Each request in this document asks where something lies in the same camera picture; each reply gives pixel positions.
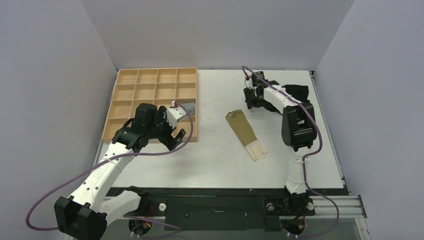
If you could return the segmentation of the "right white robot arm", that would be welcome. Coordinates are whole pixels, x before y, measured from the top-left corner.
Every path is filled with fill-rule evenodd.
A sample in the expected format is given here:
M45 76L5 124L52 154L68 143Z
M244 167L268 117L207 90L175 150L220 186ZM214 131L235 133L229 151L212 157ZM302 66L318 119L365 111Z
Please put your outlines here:
M285 184L290 195L282 199L282 207L287 213L294 214L302 207L302 200L297 195L308 191L303 171L306 161L302 160L299 149L310 149L317 138L317 131L308 117L308 114L312 118L315 117L314 107L308 100L309 87L296 84L280 85L275 80L265 79L264 72L258 71L251 75L245 74L243 93L248 109L265 108L282 115L281 138L290 148ZM298 103L303 105L308 114Z

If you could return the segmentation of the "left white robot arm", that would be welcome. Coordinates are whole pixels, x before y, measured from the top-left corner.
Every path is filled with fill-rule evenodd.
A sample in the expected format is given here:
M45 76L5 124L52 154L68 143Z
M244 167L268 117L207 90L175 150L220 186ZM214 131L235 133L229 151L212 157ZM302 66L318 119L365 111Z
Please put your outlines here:
M68 197L59 197L54 204L58 230L78 240L99 240L107 226L127 213L143 215L149 209L148 193L136 186L120 190L105 201L107 193L125 167L141 156L149 141L159 140L173 153L188 143L182 128L173 136L177 124L188 119L194 128L194 102L172 102L169 108L141 103L135 116L128 119L114 134L102 162L98 163L85 181Z

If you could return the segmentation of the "black underwear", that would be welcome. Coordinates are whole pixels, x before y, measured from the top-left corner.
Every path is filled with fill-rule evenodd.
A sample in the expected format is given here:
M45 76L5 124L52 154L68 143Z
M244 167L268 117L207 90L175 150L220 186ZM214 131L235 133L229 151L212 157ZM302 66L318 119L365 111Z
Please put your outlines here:
M286 84L282 86L298 102L309 103L309 87L307 85Z

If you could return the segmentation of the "olive and cream underwear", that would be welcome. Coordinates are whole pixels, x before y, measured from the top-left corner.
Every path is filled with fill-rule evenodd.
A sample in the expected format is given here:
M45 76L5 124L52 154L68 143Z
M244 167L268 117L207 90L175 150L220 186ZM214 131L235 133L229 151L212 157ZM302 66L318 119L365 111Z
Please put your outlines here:
M250 123L241 109L228 112L225 119L253 161L266 157L267 150L257 139Z

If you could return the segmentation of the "rolled striped grey underwear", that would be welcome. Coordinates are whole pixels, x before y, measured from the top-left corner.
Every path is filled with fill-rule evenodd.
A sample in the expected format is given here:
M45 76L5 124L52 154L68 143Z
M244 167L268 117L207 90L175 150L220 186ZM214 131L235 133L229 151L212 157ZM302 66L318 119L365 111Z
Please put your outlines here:
M186 103L179 103L190 116L196 115L196 103L195 102L186 102Z

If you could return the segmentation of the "wooden compartment tray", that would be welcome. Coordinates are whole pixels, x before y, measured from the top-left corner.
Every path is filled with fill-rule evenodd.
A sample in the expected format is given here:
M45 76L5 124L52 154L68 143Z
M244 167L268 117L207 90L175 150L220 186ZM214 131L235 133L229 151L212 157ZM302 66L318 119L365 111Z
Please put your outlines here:
M141 103L169 108L172 102L195 102L198 99L198 69L129 68L120 69L113 87L111 101L102 132L102 141L110 143L116 131L135 116Z

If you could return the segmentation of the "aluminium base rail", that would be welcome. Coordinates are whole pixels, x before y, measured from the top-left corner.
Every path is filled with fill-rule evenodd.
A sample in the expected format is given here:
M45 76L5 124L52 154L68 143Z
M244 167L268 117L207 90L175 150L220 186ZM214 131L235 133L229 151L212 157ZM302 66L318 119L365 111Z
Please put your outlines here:
M112 187L99 211L112 223L130 218L129 227L146 233L154 217L166 230L238 231L286 230L300 235L308 217L330 218L332 230L343 218L366 217L360 196L346 188L314 188L290 194L283 188L138 188Z

